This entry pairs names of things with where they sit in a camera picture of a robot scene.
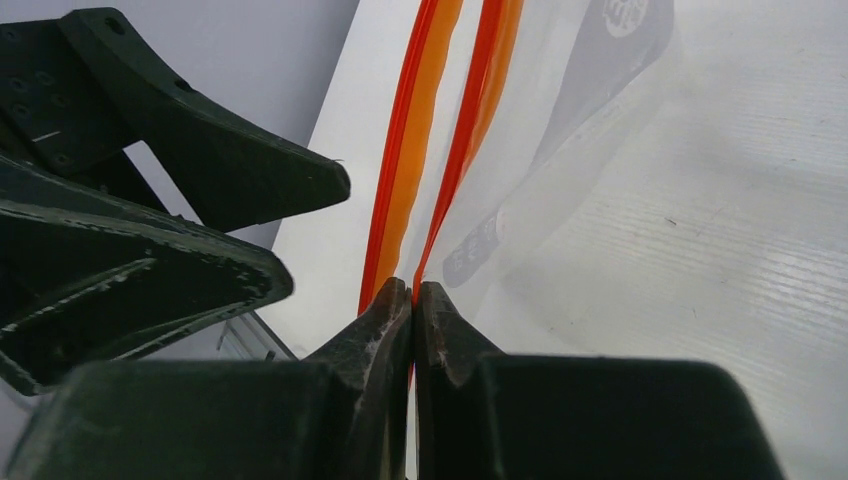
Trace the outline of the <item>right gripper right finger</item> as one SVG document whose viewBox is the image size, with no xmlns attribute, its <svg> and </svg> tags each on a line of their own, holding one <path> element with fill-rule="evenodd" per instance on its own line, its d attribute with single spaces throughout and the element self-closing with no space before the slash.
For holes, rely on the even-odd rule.
<svg viewBox="0 0 848 480">
<path fill-rule="evenodd" d="M 733 377 L 681 360 L 511 355 L 438 283 L 414 307 L 422 479 L 779 479 Z"/>
</svg>

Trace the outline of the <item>clear zip bag orange zipper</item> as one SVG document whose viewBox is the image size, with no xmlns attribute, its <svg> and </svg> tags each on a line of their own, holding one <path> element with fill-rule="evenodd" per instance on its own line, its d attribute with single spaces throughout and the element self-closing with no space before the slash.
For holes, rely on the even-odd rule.
<svg viewBox="0 0 848 480">
<path fill-rule="evenodd" d="M 789 478 L 845 478 L 846 3 L 525 2 L 422 266 L 481 8 L 452 31 L 396 274 L 510 352 L 718 364 Z"/>
</svg>

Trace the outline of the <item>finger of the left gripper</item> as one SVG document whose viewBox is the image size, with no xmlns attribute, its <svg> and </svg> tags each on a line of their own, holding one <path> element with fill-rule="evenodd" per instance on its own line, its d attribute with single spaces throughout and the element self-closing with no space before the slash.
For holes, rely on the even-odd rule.
<svg viewBox="0 0 848 480">
<path fill-rule="evenodd" d="M 1 161 L 1 376 L 47 392 L 286 298 L 270 251 L 21 161 Z"/>
<path fill-rule="evenodd" d="M 1 27 L 1 148 L 155 210 L 126 156 L 146 144 L 207 227 L 231 232 L 348 199 L 344 167 L 194 89 L 112 7 Z"/>
</svg>

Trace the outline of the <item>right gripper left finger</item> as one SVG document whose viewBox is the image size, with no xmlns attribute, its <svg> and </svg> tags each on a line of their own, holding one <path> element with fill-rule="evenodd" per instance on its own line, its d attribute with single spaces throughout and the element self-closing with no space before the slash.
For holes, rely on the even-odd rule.
<svg viewBox="0 0 848 480">
<path fill-rule="evenodd" d="M 400 479 L 411 300 L 389 279 L 300 361 L 113 361 L 41 404 L 10 479 Z"/>
</svg>

